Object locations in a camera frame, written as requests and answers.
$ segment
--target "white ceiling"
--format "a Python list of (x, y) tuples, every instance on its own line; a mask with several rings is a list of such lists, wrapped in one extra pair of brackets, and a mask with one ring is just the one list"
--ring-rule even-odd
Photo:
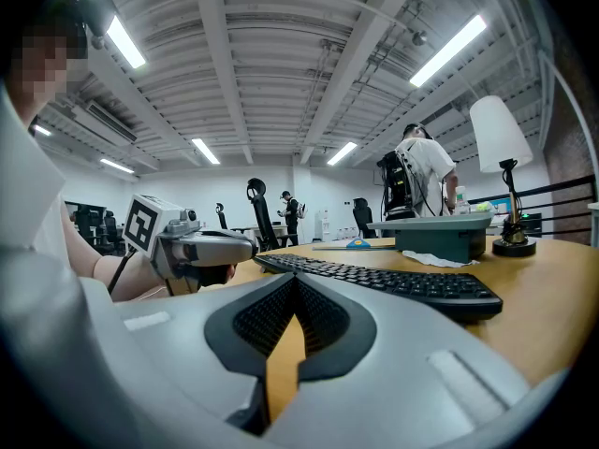
[[(198, 137), (224, 166), (294, 154), (314, 165), (354, 141), (343, 164), (364, 166), (391, 151), (406, 124), (425, 121), (461, 161), (476, 155), (468, 109), (487, 94), (506, 101), (526, 135), (539, 131), (537, 30), (517, 0), (351, 0), (402, 26), (347, 0), (113, 1), (147, 63), (132, 69), (109, 38), (105, 50), (90, 49), (78, 91), (39, 115), (57, 134), (45, 143), (53, 151), (144, 174), (209, 166), (191, 144)], [(411, 85), (478, 13), (487, 30), (421, 88)], [(429, 46), (412, 43), (421, 30)], [(90, 100), (135, 144), (111, 145), (60, 108)]]

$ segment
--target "person in black clothing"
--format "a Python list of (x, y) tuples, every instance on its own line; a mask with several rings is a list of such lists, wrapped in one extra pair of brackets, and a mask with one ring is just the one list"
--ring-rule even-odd
[(285, 211), (277, 211), (277, 213), (279, 213), (279, 216), (285, 217), (287, 234), (296, 235), (289, 239), (291, 239), (294, 246), (298, 246), (298, 200), (292, 197), (288, 191), (283, 191), (281, 198), (287, 202), (287, 207)]

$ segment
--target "round table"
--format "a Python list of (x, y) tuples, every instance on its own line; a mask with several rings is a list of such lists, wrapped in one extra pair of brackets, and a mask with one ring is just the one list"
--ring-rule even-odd
[[(425, 266), (396, 251), (313, 250), (335, 243), (306, 244), (270, 253), (299, 254), (370, 268), (474, 274), (504, 300), (504, 308), (492, 319), (468, 325), (467, 329), (535, 385), (571, 366), (592, 329), (599, 309), (599, 250), (568, 241), (539, 239), (534, 256), (507, 258), (492, 254), (494, 239), (487, 237), (487, 250), (478, 258), (479, 265), (458, 269)], [(393, 239), (369, 242), (372, 246), (389, 245)], [(226, 286), (265, 276), (269, 274), (262, 273), (254, 261), (246, 261), (238, 265), (235, 277)], [(304, 358), (303, 334), (294, 316), (267, 363), (272, 420), (296, 394), (297, 364)]]

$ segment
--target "computer keyboard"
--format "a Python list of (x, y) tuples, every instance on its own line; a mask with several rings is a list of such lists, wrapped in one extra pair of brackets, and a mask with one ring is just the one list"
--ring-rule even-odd
[(270, 272), (304, 272), (408, 297), (457, 320), (489, 319), (503, 301), (472, 274), (414, 273), (330, 263), (294, 254), (262, 254), (255, 261)]

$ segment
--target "brick wall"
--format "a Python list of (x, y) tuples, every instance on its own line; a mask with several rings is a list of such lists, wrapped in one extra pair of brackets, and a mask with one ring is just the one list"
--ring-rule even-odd
[[(591, 84), (586, 77), (584, 66), (579, 60), (567, 36), (553, 30), (555, 65), (564, 78), (582, 108), (582, 112), (591, 129), (595, 149), (599, 144), (599, 105)], [(548, 137), (543, 149), (547, 163), (549, 181), (557, 183), (592, 174), (592, 164), (586, 140), (570, 101), (558, 81), (555, 82), (553, 114)], [(570, 188), (553, 193), (553, 201), (563, 201), (589, 195), (589, 185)], [(568, 203), (554, 207), (554, 215), (588, 212), (590, 201)], [(555, 231), (591, 227), (591, 217), (583, 216), (566, 220), (556, 220)], [(565, 239), (589, 244), (590, 233), (572, 233), (555, 235), (556, 239)]]

